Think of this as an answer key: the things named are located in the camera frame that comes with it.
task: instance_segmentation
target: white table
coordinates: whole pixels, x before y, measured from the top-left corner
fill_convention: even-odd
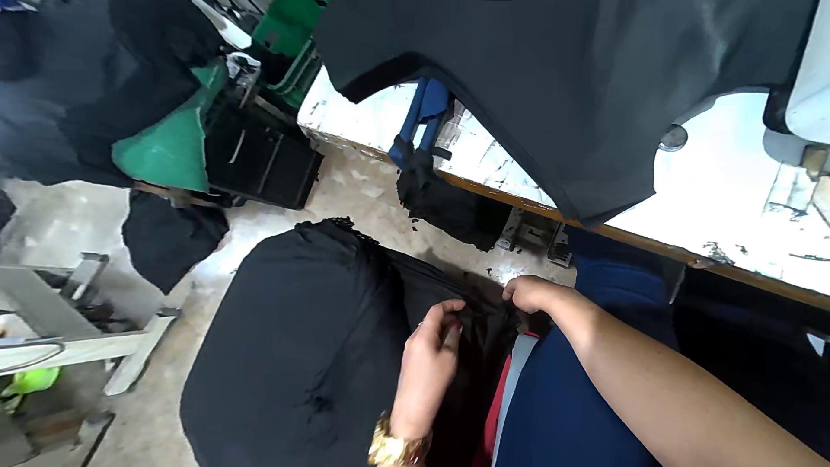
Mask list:
[[[297,122],[314,139],[384,159],[414,92],[415,84],[404,84],[355,105],[324,69]],[[686,146],[657,151],[657,194],[596,231],[830,310],[830,227],[807,204],[803,169],[779,162],[797,164],[803,143],[765,129],[765,102],[757,92],[722,96],[686,122]],[[561,219],[553,200],[459,104],[438,145],[452,152],[436,163],[450,183]],[[550,148],[556,151],[556,141]]]

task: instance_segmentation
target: black garment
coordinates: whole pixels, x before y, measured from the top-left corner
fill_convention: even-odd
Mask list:
[[[3,13],[0,16],[0,81],[16,81],[35,71],[32,48],[26,40],[32,12]]]
[[[164,294],[213,253],[227,231],[221,209],[177,209],[168,200],[141,191],[129,195],[129,215],[121,226],[133,267]]]
[[[12,220],[12,216],[17,211],[17,206],[11,198],[8,197],[5,191],[0,189],[0,230],[6,227],[8,221]]]
[[[404,154],[404,159],[398,198],[409,217],[423,219],[481,251],[492,250],[512,207],[447,183],[432,170],[432,155],[424,150]]]
[[[675,301],[680,352],[830,460],[830,365],[807,332],[827,312],[700,269]]]
[[[427,309],[464,297],[455,381],[427,464],[470,465],[515,339],[515,315],[344,220],[298,224],[239,267],[185,384],[182,425],[202,467],[366,465],[403,344]]]
[[[334,0],[314,38],[352,101],[438,79],[565,217],[591,226],[654,194],[654,154],[676,118],[707,96],[783,82],[816,4]]]
[[[0,81],[0,173],[43,184],[130,186],[111,145],[192,96],[200,85],[189,67],[222,44],[189,0],[46,1],[35,13],[4,13],[0,28],[27,55]],[[6,63],[20,51],[0,54]]]

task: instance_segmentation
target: hanging black cloth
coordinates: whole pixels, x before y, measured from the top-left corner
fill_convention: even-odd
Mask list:
[[[468,306],[458,373],[433,426],[432,467],[471,464],[515,314],[344,219],[266,238],[242,261],[184,387],[182,426],[197,462],[366,465],[404,342],[431,305],[459,297]]]
[[[784,82],[816,4],[333,0],[314,39],[355,102],[438,79],[566,218],[593,226],[654,194],[654,155],[676,118],[708,96]]]
[[[24,47],[0,46],[0,173],[43,184],[130,186],[110,147],[192,96],[223,44],[189,0],[46,0],[0,37]]]
[[[142,191],[129,194],[129,215],[121,226],[133,267],[165,295],[216,250],[227,231],[221,209],[174,208],[168,200]]]
[[[458,188],[432,169],[432,154],[404,151],[406,167],[398,177],[398,198],[409,217],[438,227],[454,239],[490,251],[510,217],[509,204]]]

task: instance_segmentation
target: concrete floor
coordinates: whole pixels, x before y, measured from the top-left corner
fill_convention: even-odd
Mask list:
[[[221,249],[197,265],[168,297],[129,263],[120,235],[127,214],[126,190],[81,182],[53,187],[7,182],[18,212],[0,233],[0,262],[71,267],[82,251],[108,253],[111,262],[100,285],[125,315],[145,322],[160,306],[183,309],[134,391],[104,401],[116,418],[91,466],[196,465],[178,420],[178,400],[190,366],[239,263],[260,240],[298,222],[349,216],[356,229],[384,246],[441,268],[470,272],[479,281],[504,284],[521,274],[538,274],[573,285],[575,271],[542,258],[498,248],[482,253],[423,221],[413,224],[398,202],[391,165],[330,147],[321,152],[327,157],[306,209],[290,211],[254,202],[230,209],[231,232]],[[217,403],[233,403],[232,387],[228,398]]]

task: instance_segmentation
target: green cover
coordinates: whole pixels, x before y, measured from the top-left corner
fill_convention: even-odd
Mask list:
[[[203,122],[227,82],[224,57],[193,68],[202,83],[196,93],[159,123],[112,145],[115,165],[133,179],[171,188],[207,192]]]

